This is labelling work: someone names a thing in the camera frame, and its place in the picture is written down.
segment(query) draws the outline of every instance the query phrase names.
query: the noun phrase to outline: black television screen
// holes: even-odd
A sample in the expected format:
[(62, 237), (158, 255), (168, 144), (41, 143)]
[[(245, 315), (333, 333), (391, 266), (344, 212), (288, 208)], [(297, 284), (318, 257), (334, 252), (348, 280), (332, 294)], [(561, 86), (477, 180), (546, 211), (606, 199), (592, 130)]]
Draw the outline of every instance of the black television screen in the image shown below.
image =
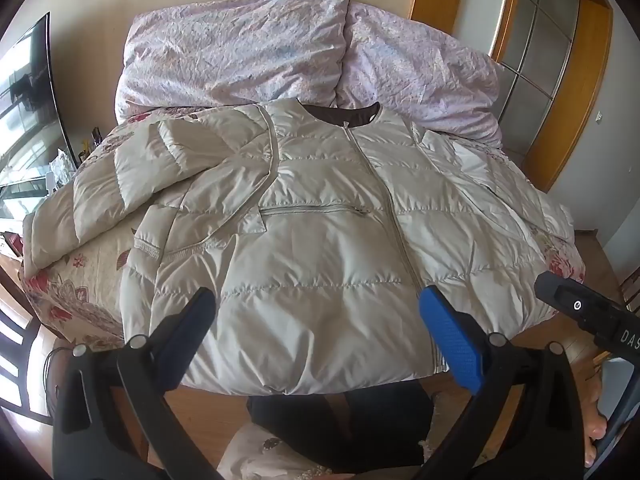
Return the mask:
[(54, 97), (47, 14), (0, 59), (0, 231), (22, 233), (58, 150), (77, 166)]

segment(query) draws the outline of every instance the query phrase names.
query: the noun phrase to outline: black pants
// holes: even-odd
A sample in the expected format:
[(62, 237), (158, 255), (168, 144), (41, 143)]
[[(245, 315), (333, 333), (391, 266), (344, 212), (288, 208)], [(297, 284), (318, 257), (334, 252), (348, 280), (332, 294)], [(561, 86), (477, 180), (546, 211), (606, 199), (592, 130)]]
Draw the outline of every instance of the black pants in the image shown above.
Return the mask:
[(345, 393), (352, 440), (340, 432), (323, 396), (249, 397), (254, 424), (293, 450), (334, 472), (422, 464), (433, 403), (417, 381), (384, 384)]

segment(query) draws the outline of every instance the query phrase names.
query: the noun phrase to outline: pillow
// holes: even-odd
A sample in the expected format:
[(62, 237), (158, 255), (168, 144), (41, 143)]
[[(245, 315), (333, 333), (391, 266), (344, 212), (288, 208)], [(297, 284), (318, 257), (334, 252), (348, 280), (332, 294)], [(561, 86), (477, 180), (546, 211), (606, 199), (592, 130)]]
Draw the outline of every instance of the pillow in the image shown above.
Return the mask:
[(134, 20), (116, 116), (157, 107), (242, 105), (296, 97), (330, 106), (349, 0), (226, 0)]
[(502, 68), (489, 56), (440, 30), (357, 2), (349, 7), (345, 36), (338, 107), (379, 101), (430, 130), (500, 147), (489, 108)]

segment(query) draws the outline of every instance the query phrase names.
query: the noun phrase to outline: quilted jacket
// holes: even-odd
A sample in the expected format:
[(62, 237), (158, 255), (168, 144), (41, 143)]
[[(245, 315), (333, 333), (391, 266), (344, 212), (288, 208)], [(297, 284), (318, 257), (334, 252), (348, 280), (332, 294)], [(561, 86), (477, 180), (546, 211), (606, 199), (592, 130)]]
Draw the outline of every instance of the quilted jacket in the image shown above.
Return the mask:
[(184, 381), (238, 395), (440, 371), (424, 286), (511, 337), (550, 314), (527, 223), (573, 240), (562, 206), (453, 137), (384, 108), (337, 126), (287, 99), (140, 126), (27, 217), (26, 277), (142, 206), (120, 285), (126, 338), (209, 287), (218, 314)]

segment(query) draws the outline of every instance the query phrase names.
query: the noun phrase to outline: blue gripper pad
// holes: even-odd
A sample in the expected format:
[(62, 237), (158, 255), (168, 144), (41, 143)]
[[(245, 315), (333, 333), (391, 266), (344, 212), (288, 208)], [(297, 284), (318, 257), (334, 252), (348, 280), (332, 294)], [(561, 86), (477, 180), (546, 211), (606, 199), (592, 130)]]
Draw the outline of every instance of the blue gripper pad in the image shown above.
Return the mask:
[(456, 382), (476, 394), (484, 381), (486, 335), (469, 314), (457, 312), (435, 285), (420, 294), (420, 316), (439, 346)]

